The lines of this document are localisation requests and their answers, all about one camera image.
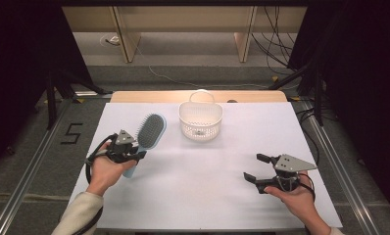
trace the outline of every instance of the white sleeve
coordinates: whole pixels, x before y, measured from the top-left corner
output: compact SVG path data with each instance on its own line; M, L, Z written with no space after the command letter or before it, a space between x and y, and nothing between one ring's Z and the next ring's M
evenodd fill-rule
M330 228L330 235L344 235L339 229L331 227Z
M74 234L88 224L102 207L103 197L87 192L76 195L75 199L66 208L60 223L52 234ZM84 234L93 234L96 225L97 224Z

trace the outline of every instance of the white plastic basket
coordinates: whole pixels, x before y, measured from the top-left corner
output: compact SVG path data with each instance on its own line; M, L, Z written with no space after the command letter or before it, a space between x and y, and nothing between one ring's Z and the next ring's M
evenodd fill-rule
M192 96L200 92L209 94L212 102L193 102ZM200 89L191 94L189 102L180 104L179 118L181 130L186 137L199 142L209 141L219 134L222 106L216 104L213 94Z

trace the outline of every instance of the floor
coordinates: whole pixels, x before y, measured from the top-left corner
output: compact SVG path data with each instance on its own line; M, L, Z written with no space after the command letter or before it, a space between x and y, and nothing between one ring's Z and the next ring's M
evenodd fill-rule
M112 39L114 33L76 33L74 36L94 83L107 90L257 90L266 89L274 79L291 72L275 60L268 60L254 41L248 61L239 63L230 33L144 33L130 64L123 62L119 46L105 41ZM267 49L264 36L255 36ZM265 37L271 38L271 34L265 34ZM290 37L281 35L286 47L293 44ZM270 51L281 61L286 56L279 46L272 45ZM282 88L287 97L296 98L297 83L293 81ZM86 91L80 85L73 88ZM300 112L311 107L311 98L301 97L300 101L291 104ZM1 234L52 232L67 206L99 117L108 102L109 96L62 100L58 104L57 127L47 130L46 96L38 101L37 112L32 113L18 133L13 145L16 153L0 159L0 214L13 202L13 196L19 193L22 197L19 203L13 204L17 210L7 214L9 223L5 223ZM359 163L358 152L326 101L323 103L323 123L324 126L319 127L311 117L303 122L303 127L310 134L309 146L315 158L319 152L318 167L342 219L342 231L346 234L390 234L390 206L364 165ZM80 133L75 144L64 144L75 142L74 136L66 135L69 128L71 132ZM33 160L37 160L38 165L32 165ZM31 180L25 191L17 192L27 173L32 174ZM97 231L96 234L125 233Z

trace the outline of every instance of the human hand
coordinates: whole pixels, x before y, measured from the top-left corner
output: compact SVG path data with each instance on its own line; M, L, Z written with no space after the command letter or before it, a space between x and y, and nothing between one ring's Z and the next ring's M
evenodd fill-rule
M300 177L300 182L311 187L311 180L306 175ZM306 225L311 234L330 233L330 227L317 213L314 196L305 187L299 186L291 192L283 192L276 187L268 186L265 188L265 192L279 198L286 205L287 209Z
M106 142L100 150L106 149L110 142ZM115 185L122 173L137 164L131 160L122 164L112 162L108 157L102 156L94 160L92 165L92 178L86 192L103 196L108 188Z

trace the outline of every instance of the white table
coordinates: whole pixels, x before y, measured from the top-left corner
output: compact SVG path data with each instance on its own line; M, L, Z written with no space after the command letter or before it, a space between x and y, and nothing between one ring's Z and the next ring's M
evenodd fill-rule
M137 133L150 113L163 115L168 127L131 179L105 195L99 228L123 231L278 231L303 228L280 200L260 195L243 172L272 178L271 164L256 159L289 154L315 163L290 103L223 103L219 136L208 143L187 139L180 131L179 103L107 104L89 153L120 129ZM316 206L328 225L342 227L318 170ZM87 187L84 169L73 197Z

